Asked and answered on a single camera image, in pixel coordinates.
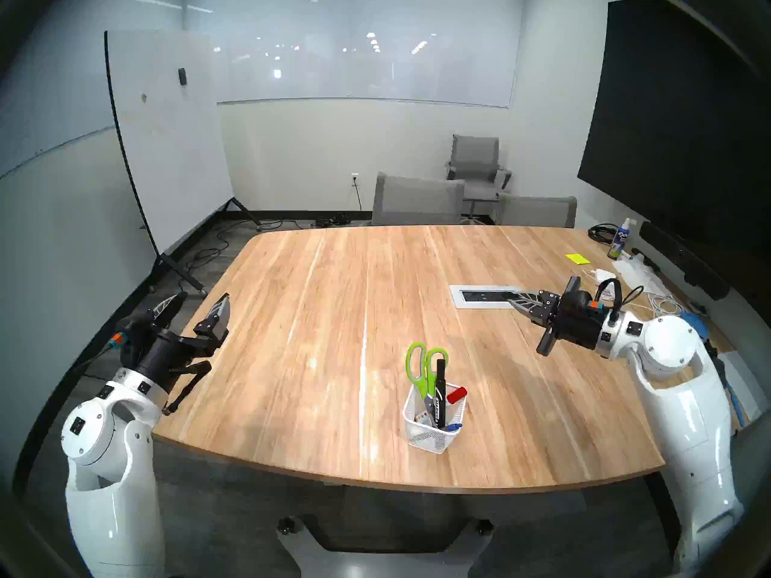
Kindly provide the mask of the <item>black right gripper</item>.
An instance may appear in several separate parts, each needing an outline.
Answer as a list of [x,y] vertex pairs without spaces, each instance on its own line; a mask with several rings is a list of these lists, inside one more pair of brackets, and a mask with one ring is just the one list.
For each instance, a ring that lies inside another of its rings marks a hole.
[[595,350],[607,318],[607,306],[581,290],[581,278],[572,276],[562,293],[548,291],[512,292],[511,307],[536,325],[545,328],[537,354],[548,356],[559,340]]

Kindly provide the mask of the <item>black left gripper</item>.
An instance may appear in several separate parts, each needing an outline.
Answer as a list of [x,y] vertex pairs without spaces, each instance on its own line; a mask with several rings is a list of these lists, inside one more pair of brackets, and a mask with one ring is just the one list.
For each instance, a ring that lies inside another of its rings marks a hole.
[[220,348],[229,333],[230,295],[227,292],[213,303],[207,316],[194,326],[196,337],[179,336],[168,331],[187,297],[187,292],[179,291],[153,308],[155,341],[133,366],[134,371],[163,391],[173,391],[183,375],[205,376],[210,371],[210,349]]

